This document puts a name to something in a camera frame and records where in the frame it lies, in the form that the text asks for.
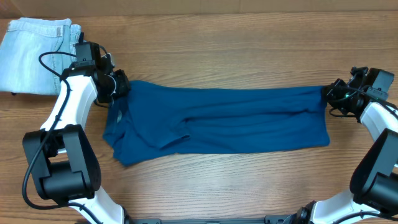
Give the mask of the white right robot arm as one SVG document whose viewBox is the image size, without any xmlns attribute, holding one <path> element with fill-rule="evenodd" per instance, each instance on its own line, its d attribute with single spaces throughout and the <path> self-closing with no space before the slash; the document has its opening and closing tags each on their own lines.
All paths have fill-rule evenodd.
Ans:
<svg viewBox="0 0 398 224">
<path fill-rule="evenodd" d="M 279 223 L 355 223 L 368 218 L 397 221 L 397 106 L 387 101 L 394 74 L 353 67 L 349 82 L 337 79 L 323 95 L 341 117 L 355 117 L 374 144 L 359 163 L 349 189 L 313 201 Z"/>
</svg>

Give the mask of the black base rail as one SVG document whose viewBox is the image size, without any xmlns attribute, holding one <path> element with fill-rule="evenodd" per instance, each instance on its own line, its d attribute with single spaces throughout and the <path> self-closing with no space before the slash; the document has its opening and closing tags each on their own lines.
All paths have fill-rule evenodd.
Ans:
<svg viewBox="0 0 398 224">
<path fill-rule="evenodd" d="M 290 215 L 267 215 L 264 218 L 222 218 L 222 219 L 186 219 L 186 220 L 161 220 L 161 219 L 133 219 L 127 223 L 132 224 L 273 224 L 283 223 Z"/>
</svg>

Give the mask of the dark blue polo shirt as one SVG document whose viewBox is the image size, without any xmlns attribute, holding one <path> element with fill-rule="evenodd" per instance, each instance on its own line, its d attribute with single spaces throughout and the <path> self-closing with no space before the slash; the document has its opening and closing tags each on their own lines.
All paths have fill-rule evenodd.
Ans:
<svg viewBox="0 0 398 224">
<path fill-rule="evenodd" d="M 103 137 L 125 166 L 171 154 L 327 146 L 321 90 L 172 88 L 136 80 L 110 107 Z"/>
</svg>

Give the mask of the folded light blue jeans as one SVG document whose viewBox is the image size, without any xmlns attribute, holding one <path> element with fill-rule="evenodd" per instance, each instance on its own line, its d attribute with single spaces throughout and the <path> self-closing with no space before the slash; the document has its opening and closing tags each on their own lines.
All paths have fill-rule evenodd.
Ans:
<svg viewBox="0 0 398 224">
<path fill-rule="evenodd" d="M 1 91 L 58 95 L 59 77 L 75 61 L 81 26 L 70 19 L 22 17 L 8 23 L 1 43 Z"/>
</svg>

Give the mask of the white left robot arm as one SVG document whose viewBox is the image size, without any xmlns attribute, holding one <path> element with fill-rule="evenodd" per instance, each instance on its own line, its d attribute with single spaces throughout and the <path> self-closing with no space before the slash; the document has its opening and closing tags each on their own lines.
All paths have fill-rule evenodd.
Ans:
<svg viewBox="0 0 398 224">
<path fill-rule="evenodd" d="M 70 207 L 87 223 L 132 223 L 126 209 L 101 186 L 101 170 L 84 132 L 91 105 L 110 108 L 130 84 L 115 70 L 111 54 L 94 42 L 79 42 L 75 61 L 57 76 L 60 94 L 46 122 L 26 133 L 28 161 L 22 197 L 37 210 Z"/>
</svg>

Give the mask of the folded dark navy garment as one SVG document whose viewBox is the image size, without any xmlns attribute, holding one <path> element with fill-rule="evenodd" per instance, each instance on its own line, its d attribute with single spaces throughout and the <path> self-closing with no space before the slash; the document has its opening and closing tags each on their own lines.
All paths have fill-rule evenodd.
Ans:
<svg viewBox="0 0 398 224">
<path fill-rule="evenodd" d="M 79 44 L 84 43 L 84 33 L 83 32 L 81 32 L 80 35 L 79 35 L 78 43 Z"/>
</svg>

